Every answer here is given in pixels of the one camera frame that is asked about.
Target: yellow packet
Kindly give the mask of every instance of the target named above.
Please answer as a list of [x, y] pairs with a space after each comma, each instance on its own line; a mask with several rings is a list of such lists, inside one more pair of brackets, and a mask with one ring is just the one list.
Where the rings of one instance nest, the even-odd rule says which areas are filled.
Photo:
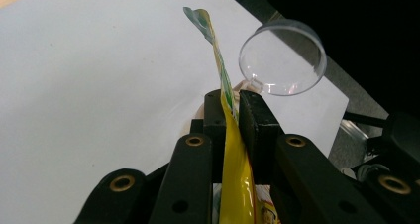
[[234, 93], [211, 26], [210, 16], [206, 10], [192, 11], [187, 7], [184, 7], [184, 13], [213, 45], [221, 80], [221, 103], [226, 118], [226, 142], [219, 223], [263, 223], [262, 207], [257, 199], [247, 149], [238, 127]]
[[277, 211], [269, 194], [269, 185], [256, 185], [257, 197], [262, 206], [262, 223], [263, 224], [280, 224]]

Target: brass screw hole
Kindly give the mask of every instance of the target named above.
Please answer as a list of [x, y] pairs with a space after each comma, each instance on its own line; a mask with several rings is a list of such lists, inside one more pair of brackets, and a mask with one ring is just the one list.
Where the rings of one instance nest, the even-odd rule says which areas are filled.
[[186, 145], [191, 147], [198, 147], [203, 145], [204, 140], [200, 137], [190, 137], [185, 141]]
[[292, 146], [292, 147], [304, 147], [306, 145], [306, 142], [297, 138], [297, 137], [289, 137], [286, 139], [286, 142], [288, 145]]
[[109, 184], [109, 188], [115, 192], [122, 192], [130, 189], [135, 183], [135, 179], [131, 175], [121, 175]]
[[407, 195], [411, 193], [411, 187], [403, 180], [394, 176], [381, 175], [379, 177], [379, 183], [391, 192], [395, 192], [401, 195]]

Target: round transparent lid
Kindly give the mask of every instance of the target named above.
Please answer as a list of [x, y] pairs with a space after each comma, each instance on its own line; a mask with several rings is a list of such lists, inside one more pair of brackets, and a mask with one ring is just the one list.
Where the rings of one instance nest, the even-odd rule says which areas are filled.
[[327, 56], [310, 27], [280, 19], [262, 25], [245, 41], [239, 66], [253, 91], [289, 96], [305, 92], [321, 80]]

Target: yellow plastic bag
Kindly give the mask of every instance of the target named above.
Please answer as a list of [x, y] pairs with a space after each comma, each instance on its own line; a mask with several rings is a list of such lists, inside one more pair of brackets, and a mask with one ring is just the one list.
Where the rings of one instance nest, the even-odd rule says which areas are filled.
[[185, 15], [213, 45], [213, 51], [221, 80], [221, 103], [226, 118], [225, 159], [223, 164], [220, 224], [260, 224], [262, 206], [256, 195], [256, 187], [247, 149], [238, 127], [235, 96], [226, 72], [216, 36], [206, 10], [192, 11], [184, 8]]

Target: transparent plastic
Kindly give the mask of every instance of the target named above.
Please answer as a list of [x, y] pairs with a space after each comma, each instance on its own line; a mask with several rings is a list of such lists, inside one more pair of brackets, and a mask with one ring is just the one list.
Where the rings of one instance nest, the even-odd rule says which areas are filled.
[[249, 90], [290, 96], [321, 80], [327, 56], [309, 26], [279, 19], [262, 25], [244, 42], [239, 66]]

